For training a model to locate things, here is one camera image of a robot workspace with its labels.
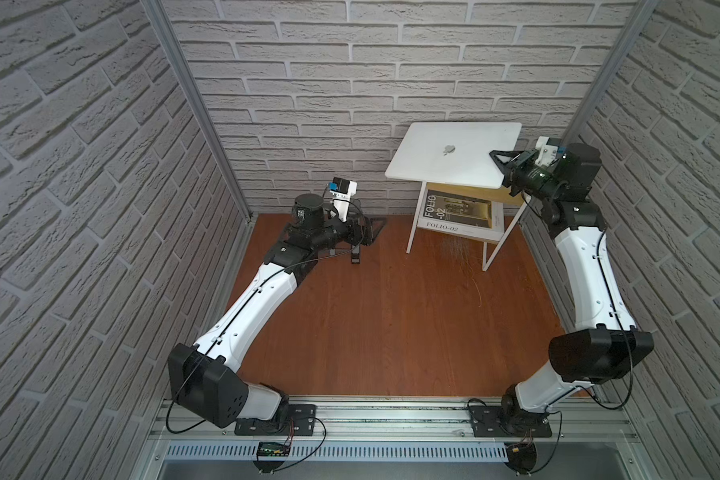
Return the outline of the silver laptop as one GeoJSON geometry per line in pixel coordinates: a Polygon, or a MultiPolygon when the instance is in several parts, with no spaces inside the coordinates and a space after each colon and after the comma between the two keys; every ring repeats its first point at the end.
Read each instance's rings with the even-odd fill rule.
{"type": "Polygon", "coordinates": [[[385,176],[393,180],[498,189],[503,174],[490,157],[514,149],[519,122],[416,122],[409,126],[385,176]]]}

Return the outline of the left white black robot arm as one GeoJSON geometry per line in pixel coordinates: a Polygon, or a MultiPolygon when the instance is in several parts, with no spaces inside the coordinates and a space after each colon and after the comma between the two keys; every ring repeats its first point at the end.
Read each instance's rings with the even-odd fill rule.
{"type": "Polygon", "coordinates": [[[331,182],[328,197],[306,193],[295,199],[290,222],[243,293],[194,343],[171,350],[173,405],[219,428],[243,422],[280,431],[289,424],[287,394],[248,383],[238,371],[268,320],[319,261],[336,257],[337,246],[345,243],[357,263],[361,247],[372,245],[384,229],[385,218],[367,216],[354,200],[355,186],[342,192],[331,182]]]}

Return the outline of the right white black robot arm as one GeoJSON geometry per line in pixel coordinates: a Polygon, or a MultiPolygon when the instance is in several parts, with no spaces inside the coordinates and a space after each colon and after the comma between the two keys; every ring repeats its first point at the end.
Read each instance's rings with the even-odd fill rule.
{"type": "Polygon", "coordinates": [[[577,391],[622,378],[633,382],[634,368],[653,351],[654,340],[623,302],[609,260],[606,220],[589,197],[602,166],[600,151],[542,137],[533,149],[493,150],[490,157],[511,195],[540,200],[540,218],[565,265],[575,306],[573,332],[553,338],[547,363],[502,397],[502,429],[524,434],[577,391]]]}

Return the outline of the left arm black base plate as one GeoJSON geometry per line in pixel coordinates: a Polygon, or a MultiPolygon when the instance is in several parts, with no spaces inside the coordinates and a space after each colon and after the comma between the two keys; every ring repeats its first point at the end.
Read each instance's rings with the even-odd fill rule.
{"type": "Polygon", "coordinates": [[[315,404],[287,404],[281,406],[270,420],[238,418],[234,434],[247,437],[311,437],[314,433],[316,412],[315,404]]]}

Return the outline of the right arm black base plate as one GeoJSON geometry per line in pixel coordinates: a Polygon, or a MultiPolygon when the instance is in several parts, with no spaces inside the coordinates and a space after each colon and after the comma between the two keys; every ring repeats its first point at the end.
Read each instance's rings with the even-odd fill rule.
{"type": "Polygon", "coordinates": [[[476,438],[551,438],[548,414],[524,410],[507,413],[499,405],[469,404],[467,411],[476,438]]]}

